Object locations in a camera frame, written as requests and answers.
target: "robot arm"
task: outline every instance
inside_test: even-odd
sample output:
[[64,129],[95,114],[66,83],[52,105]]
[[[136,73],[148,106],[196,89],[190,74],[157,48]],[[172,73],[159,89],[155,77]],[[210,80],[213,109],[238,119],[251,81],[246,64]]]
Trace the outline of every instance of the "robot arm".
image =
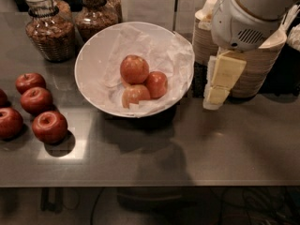
[[240,52],[260,47],[276,30],[283,15],[300,0],[217,0],[212,37],[221,48]]

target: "kitchen counter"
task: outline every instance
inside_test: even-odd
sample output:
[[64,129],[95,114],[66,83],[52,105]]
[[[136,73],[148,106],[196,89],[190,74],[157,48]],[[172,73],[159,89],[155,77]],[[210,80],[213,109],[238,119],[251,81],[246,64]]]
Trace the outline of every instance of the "kitchen counter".
[[[186,97],[160,114],[115,117],[89,104],[76,58],[47,62],[24,32],[27,13],[0,14],[0,87],[23,116],[20,136],[0,141],[0,187],[277,186],[300,184],[300,100],[259,94],[219,111]],[[38,72],[67,118],[58,145],[38,141],[14,82]]]

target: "red apple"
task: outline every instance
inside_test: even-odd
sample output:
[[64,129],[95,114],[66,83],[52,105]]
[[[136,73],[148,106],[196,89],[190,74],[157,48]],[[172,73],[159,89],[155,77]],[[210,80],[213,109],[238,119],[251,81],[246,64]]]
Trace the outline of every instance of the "red apple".
[[0,108],[8,104],[8,96],[5,91],[0,88]]
[[47,111],[37,116],[31,126],[37,139],[53,144],[62,141],[68,134],[66,117],[58,111]]
[[151,98],[160,98],[167,93],[168,78],[161,71],[152,71],[149,73],[144,85],[148,88]]
[[121,77],[121,83],[123,84],[124,87],[130,86],[128,82],[125,82],[125,80]]
[[139,104],[141,100],[150,100],[148,89],[142,84],[128,86],[122,95],[122,105],[129,108],[129,103]]
[[46,88],[46,81],[39,73],[25,73],[17,78],[15,85],[19,93],[23,94],[26,90],[32,87],[39,86]]
[[32,115],[38,115],[53,108],[53,96],[43,87],[32,87],[20,99],[22,108]]
[[138,55],[128,55],[121,63],[120,74],[126,83],[143,83],[149,75],[149,65]]
[[13,108],[0,109],[0,139],[10,139],[16,136],[23,127],[23,118]]

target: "metal table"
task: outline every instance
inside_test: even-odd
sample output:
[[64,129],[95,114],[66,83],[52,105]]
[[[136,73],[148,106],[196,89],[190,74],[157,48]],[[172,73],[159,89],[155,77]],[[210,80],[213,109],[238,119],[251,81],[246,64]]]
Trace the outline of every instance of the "metal table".
[[[158,115],[114,117],[90,105],[74,79],[75,58],[45,61],[24,32],[26,13],[0,14],[0,87],[24,118],[0,141],[0,187],[277,186],[300,184],[300,100],[259,94],[217,112],[191,96]],[[38,141],[14,82],[39,72],[67,118],[56,146]]]

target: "white bowl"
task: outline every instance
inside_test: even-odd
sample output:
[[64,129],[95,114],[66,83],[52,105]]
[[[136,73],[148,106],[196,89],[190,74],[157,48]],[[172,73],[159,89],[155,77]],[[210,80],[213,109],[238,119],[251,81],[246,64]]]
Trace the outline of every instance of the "white bowl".
[[[184,68],[175,67],[176,65],[172,67],[172,70],[177,70],[180,74],[184,74],[181,82],[180,79],[178,81],[177,74],[173,75],[169,72],[167,74],[168,82],[170,82],[169,90],[164,97],[159,100],[145,101],[145,105],[142,104],[141,108],[139,105],[138,107],[135,106],[133,110],[131,108],[125,109],[122,107],[121,102],[121,96],[124,91],[123,85],[120,82],[114,86],[104,84],[102,82],[103,79],[100,77],[110,78],[103,75],[108,69],[113,71],[114,76],[119,76],[119,67],[116,66],[116,63],[114,63],[114,66],[111,65],[112,59],[110,57],[111,54],[115,53],[115,48],[119,46],[119,43],[116,41],[119,41],[120,31],[124,31],[126,26],[141,31],[143,36],[150,37],[155,44],[162,44],[168,40],[173,41],[180,37],[165,28],[147,22],[123,22],[108,27],[95,34],[83,45],[75,64],[76,84],[82,95],[92,105],[105,113],[121,117],[144,117],[167,110],[182,98],[191,85],[195,60],[192,45],[183,37],[180,37],[186,47],[189,49],[190,46],[191,49],[188,56],[181,54],[186,59],[186,62],[182,63],[185,66]],[[124,51],[130,51],[129,47],[124,48],[121,53],[125,53]],[[161,52],[163,55],[165,53],[169,55],[168,51]],[[180,86],[180,92],[177,92],[178,89],[174,89],[178,85]]]

